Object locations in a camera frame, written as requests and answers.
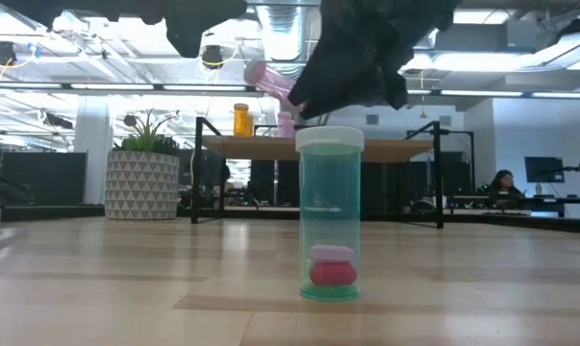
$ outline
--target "white planter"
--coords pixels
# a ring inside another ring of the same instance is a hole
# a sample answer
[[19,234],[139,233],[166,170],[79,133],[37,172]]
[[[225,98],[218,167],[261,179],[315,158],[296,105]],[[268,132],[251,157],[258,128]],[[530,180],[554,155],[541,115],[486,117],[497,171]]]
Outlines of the white planter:
[[168,220],[176,217],[179,159],[142,152],[111,152],[106,174],[106,217]]

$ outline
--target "computer monitor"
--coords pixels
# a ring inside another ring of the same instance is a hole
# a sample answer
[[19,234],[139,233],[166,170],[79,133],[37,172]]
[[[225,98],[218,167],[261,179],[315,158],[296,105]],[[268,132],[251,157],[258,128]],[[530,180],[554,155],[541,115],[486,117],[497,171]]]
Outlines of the computer monitor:
[[565,183],[561,158],[524,158],[527,183]]

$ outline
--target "teal container lid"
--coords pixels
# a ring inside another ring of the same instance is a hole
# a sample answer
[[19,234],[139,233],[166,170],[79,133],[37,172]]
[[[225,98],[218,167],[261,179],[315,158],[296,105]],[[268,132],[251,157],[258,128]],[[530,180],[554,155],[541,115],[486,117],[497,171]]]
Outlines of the teal container lid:
[[310,145],[344,145],[365,150],[365,134],[344,126],[317,126],[296,133],[296,151],[301,152]]

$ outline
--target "green plant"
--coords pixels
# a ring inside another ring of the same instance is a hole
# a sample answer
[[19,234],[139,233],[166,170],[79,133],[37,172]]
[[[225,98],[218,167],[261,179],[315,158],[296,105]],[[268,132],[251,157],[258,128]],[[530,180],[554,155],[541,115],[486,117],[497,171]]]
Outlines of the green plant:
[[153,110],[146,113],[146,122],[143,122],[135,115],[126,115],[123,122],[129,127],[133,127],[138,135],[130,135],[123,139],[120,146],[114,146],[114,150],[141,151],[177,156],[179,150],[178,143],[172,137],[157,136],[157,131],[165,122],[172,119],[172,116],[167,116],[156,124],[154,121],[151,121],[151,114],[153,114]]

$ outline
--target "pipe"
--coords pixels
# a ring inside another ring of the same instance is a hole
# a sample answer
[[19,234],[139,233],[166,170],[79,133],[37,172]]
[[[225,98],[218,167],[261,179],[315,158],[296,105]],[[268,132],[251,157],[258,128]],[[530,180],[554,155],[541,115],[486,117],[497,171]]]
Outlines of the pipe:
[[303,66],[288,62],[304,61],[307,9],[295,6],[259,6],[256,8],[263,28],[265,58],[282,62],[272,66],[281,74],[297,78]]

